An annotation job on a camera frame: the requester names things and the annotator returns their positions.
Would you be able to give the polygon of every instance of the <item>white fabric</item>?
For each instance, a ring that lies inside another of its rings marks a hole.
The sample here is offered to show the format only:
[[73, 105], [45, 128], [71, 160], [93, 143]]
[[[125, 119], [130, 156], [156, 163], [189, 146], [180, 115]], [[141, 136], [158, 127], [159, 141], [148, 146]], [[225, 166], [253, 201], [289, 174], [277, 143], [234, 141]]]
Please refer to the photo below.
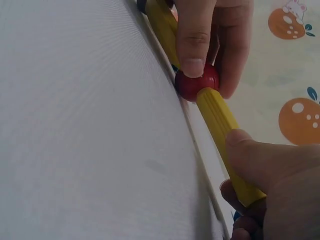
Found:
[[154, 42], [131, 0], [0, 0], [0, 239], [222, 239]]

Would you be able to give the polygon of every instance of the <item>blue object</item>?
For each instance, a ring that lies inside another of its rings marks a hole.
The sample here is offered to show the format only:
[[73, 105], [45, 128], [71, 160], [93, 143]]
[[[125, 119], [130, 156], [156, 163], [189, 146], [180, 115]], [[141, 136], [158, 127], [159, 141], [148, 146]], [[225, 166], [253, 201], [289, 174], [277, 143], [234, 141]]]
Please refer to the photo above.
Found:
[[310, 37], [315, 37], [315, 35], [313, 34], [313, 33], [311, 33], [311, 32], [306, 32], [305, 34], [307, 34], [308, 36], [310, 36]]
[[241, 214], [239, 212], [235, 212], [234, 215], [233, 215], [233, 221], [236, 221], [238, 218], [241, 217]]
[[145, 15], [147, 15], [146, 3], [147, 3], [147, 0], [136, 0], [136, 6], [138, 7], [138, 10]]
[[173, 71], [174, 71], [175, 73], [177, 73], [179, 69], [178, 69], [175, 65], [173, 65], [173, 64], [171, 64], [171, 66], [172, 66], [172, 68], [173, 68]]
[[307, 93], [310, 96], [310, 98], [312, 98], [312, 100], [317, 101], [318, 100], [318, 94], [316, 92], [316, 90], [313, 87], [308, 87], [307, 88]]
[[306, 25], [305, 25], [305, 30], [307, 30], [307, 31], [312, 30], [311, 24], [306, 24]]

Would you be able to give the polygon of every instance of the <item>red bead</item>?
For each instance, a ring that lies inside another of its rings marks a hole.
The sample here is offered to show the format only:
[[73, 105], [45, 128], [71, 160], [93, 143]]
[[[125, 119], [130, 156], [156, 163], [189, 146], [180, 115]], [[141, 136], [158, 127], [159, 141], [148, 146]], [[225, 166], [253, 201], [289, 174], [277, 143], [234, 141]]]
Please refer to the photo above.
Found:
[[198, 78], [189, 78], [182, 71], [178, 71], [175, 75], [175, 89], [180, 96], [189, 101], [196, 102], [197, 94], [201, 89], [212, 88], [218, 90], [219, 78], [214, 66], [206, 63], [203, 70], [203, 75]]

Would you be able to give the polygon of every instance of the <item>yellow stick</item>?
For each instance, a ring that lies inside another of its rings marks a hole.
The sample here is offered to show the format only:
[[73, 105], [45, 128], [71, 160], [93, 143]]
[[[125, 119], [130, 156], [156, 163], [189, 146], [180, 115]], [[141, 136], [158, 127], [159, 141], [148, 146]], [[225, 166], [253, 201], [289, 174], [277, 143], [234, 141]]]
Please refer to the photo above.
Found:
[[239, 126], [220, 93], [211, 88], [204, 88], [198, 92], [196, 104], [221, 155], [239, 201], [248, 207], [264, 198], [266, 195], [263, 192], [237, 176], [229, 165], [226, 136], [230, 130], [237, 129]]
[[178, 23], [164, 0], [147, 0], [145, 11], [154, 34], [160, 42], [169, 62], [180, 68], [176, 54]]
[[[180, 68], [176, 54], [176, 19], [164, 0], [147, 0], [145, 9], [150, 25], [170, 63]], [[196, 104], [221, 155], [239, 201], [245, 207], [249, 207], [265, 198], [263, 192], [237, 176], [228, 163], [226, 135], [231, 129], [237, 129], [238, 124], [220, 93], [211, 88], [204, 88], [198, 92]]]

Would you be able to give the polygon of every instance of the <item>white dots on orange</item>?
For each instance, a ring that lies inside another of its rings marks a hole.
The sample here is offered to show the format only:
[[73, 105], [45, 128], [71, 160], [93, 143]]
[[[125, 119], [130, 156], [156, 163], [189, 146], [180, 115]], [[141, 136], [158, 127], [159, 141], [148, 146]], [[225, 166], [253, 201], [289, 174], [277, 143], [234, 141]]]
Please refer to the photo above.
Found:
[[287, 24], [292, 24], [291, 18], [288, 17], [288, 16], [286, 16], [286, 15], [283, 16], [283, 20], [284, 20]]
[[299, 114], [299, 113], [302, 113], [304, 110], [304, 105], [300, 102], [297, 102], [295, 103], [293, 106], [292, 106], [292, 111], [295, 113], [295, 114]]

